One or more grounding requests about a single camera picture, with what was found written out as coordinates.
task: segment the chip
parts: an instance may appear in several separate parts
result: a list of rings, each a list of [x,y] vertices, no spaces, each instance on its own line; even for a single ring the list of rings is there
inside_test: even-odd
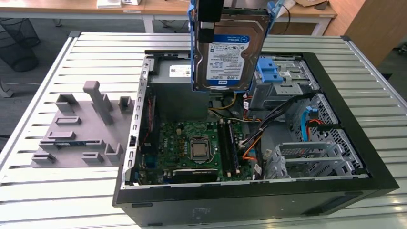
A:
[[[209,137],[193,137],[190,139],[191,160],[202,164],[210,159],[210,139]]]
[[[193,156],[206,156],[207,152],[206,152],[206,143],[195,143],[193,145]]]

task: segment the ram slot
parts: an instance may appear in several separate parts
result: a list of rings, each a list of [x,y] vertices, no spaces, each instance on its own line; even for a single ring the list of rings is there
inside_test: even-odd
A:
[[[231,124],[225,123],[223,120],[218,122],[218,138],[223,175],[231,177],[239,173],[238,150]]]
[[[227,124],[227,128],[229,128],[229,141],[230,141],[230,145],[231,145],[231,150],[230,150],[230,154],[231,154],[231,166],[234,168],[234,174],[239,174],[241,170],[239,170],[239,158],[238,158],[238,148],[237,148],[237,142],[235,142],[235,134],[234,134],[234,130],[233,130],[233,126],[231,126],[231,121],[229,121]]]

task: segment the green motherboard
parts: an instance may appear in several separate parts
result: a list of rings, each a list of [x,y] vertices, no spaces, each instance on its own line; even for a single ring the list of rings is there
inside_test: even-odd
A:
[[[233,137],[238,142],[245,134],[242,124],[231,123]],[[159,154],[155,157],[155,175],[178,169],[217,169],[217,181],[237,181],[251,179],[251,167],[239,165],[239,173],[226,176],[222,166],[222,149],[219,147],[218,122],[162,123]],[[151,184],[166,183],[166,179],[150,179]]]

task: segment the white table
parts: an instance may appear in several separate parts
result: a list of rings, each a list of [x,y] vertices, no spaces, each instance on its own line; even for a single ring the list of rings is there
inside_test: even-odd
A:
[[[123,211],[111,206],[117,167],[34,169],[30,163],[54,119],[59,93],[74,93],[77,99],[90,100],[82,92],[83,83],[99,80],[101,91],[111,100],[123,95],[135,97],[146,49],[189,50],[190,35],[83,33],[79,38],[69,38],[0,154],[0,224],[5,228],[137,228]],[[353,43],[339,37],[271,36],[263,50],[317,53],[401,188],[330,216],[186,228],[406,228],[406,102]]]

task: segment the motherboard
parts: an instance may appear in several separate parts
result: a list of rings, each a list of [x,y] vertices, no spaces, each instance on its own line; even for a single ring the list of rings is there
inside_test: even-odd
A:
[[[239,164],[239,122],[162,123],[159,153],[146,155],[151,184],[251,179],[251,165]]]

